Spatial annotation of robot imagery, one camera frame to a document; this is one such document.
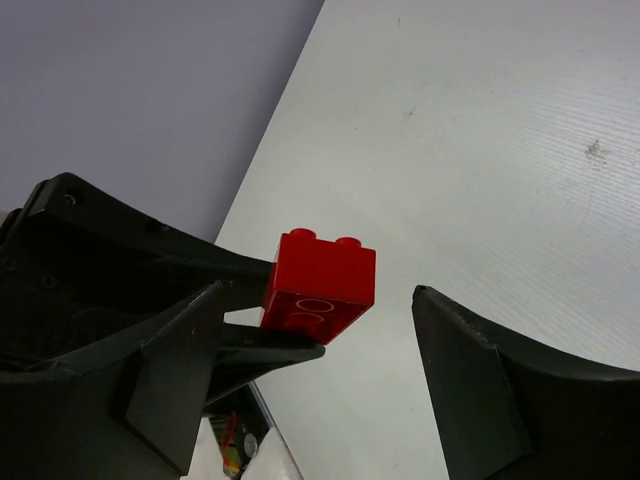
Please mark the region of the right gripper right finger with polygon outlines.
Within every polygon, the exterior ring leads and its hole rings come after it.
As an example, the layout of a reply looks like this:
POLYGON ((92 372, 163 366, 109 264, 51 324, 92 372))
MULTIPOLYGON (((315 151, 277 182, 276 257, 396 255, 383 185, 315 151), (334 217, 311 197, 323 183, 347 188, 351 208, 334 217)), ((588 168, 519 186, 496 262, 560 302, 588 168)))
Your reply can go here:
POLYGON ((419 286, 412 315, 452 479, 636 479, 639 374, 557 350, 419 286))

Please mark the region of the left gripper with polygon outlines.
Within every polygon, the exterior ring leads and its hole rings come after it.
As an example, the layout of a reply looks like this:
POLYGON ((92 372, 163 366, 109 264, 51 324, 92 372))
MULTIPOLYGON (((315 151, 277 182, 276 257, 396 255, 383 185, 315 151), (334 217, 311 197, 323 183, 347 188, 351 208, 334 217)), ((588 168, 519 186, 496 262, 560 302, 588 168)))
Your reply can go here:
POLYGON ((72 173, 40 182, 1 229, 1 370, 44 363, 223 288, 226 312, 262 303, 272 264, 162 223, 72 173))

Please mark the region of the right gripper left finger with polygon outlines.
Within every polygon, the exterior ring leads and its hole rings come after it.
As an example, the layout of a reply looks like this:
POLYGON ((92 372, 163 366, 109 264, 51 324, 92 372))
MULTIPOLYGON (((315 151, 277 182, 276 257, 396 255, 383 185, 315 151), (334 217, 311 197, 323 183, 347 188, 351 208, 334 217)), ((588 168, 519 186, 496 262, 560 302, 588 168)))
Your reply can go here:
POLYGON ((222 292, 211 285, 92 345, 2 374, 2 478, 187 474, 222 323, 222 292))

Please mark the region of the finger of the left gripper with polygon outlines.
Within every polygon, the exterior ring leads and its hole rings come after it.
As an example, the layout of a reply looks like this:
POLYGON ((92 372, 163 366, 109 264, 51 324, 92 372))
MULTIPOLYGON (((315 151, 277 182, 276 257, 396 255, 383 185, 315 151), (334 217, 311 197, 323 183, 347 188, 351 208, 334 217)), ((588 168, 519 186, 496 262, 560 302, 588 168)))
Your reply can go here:
POLYGON ((302 334, 224 324, 206 405, 281 368, 321 358, 325 346, 302 334))

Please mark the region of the red studded lego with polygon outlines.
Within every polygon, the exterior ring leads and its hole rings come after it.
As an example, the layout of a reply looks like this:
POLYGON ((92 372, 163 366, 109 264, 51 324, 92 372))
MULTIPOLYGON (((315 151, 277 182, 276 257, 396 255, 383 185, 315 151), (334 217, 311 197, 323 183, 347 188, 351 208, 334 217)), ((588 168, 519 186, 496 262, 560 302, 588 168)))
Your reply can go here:
POLYGON ((328 345, 375 302, 376 251, 354 237, 323 240, 305 228, 281 235, 260 327, 328 345))

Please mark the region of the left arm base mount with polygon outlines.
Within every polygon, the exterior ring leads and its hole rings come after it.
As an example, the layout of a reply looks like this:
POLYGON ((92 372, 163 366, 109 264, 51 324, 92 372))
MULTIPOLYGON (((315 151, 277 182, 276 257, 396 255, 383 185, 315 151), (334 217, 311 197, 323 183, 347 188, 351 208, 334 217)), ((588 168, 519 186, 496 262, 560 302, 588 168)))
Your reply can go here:
POLYGON ((256 383, 208 405, 227 479, 301 479, 297 462, 256 383))

